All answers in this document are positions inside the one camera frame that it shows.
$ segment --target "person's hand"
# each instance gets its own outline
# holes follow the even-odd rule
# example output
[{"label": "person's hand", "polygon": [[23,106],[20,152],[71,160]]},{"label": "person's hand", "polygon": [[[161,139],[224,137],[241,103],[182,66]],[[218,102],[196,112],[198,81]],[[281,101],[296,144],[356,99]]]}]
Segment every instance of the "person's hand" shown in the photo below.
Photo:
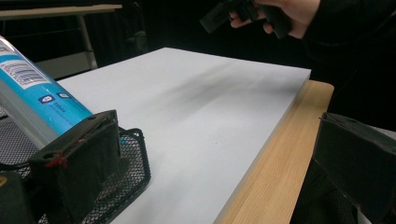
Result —
[{"label": "person's hand", "polygon": [[[255,0],[256,4],[280,7],[285,14],[290,18],[291,31],[289,35],[296,38],[303,38],[306,29],[317,13],[320,0]],[[258,20],[265,18],[264,13],[260,7],[256,7],[259,12]],[[251,23],[251,20],[241,21],[236,12],[230,12],[231,26],[239,28],[241,26]],[[267,34],[271,34],[274,29],[273,26],[265,22],[263,29]]]}]

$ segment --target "blue spray can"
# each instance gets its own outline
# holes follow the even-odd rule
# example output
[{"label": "blue spray can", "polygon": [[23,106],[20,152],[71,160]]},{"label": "blue spray can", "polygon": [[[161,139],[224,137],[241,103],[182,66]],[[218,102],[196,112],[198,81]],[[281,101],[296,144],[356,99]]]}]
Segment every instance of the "blue spray can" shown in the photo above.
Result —
[{"label": "blue spray can", "polygon": [[2,36],[0,106],[38,149],[92,115]]}]

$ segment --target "spray can label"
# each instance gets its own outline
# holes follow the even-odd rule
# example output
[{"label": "spray can label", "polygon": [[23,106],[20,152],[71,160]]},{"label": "spray can label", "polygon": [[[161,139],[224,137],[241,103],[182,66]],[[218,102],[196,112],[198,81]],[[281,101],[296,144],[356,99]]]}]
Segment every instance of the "spray can label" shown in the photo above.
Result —
[{"label": "spray can label", "polygon": [[4,39],[0,41],[0,79],[58,134],[92,114]]}]

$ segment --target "wooden table edge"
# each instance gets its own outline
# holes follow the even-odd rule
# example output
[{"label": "wooden table edge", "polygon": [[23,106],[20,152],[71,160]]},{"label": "wooden table edge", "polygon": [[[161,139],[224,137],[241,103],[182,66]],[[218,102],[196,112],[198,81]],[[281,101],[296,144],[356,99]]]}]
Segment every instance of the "wooden table edge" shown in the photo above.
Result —
[{"label": "wooden table edge", "polygon": [[307,80],[215,223],[290,223],[333,86]]}]

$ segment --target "mesh holder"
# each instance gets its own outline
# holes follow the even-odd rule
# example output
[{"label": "mesh holder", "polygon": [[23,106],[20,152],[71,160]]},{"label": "mesh holder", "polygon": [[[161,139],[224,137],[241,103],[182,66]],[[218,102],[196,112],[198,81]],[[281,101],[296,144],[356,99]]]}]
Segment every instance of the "mesh holder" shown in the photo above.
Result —
[{"label": "mesh holder", "polygon": [[44,148],[0,109],[0,223],[109,223],[147,187],[141,130],[115,110],[84,119]]}]

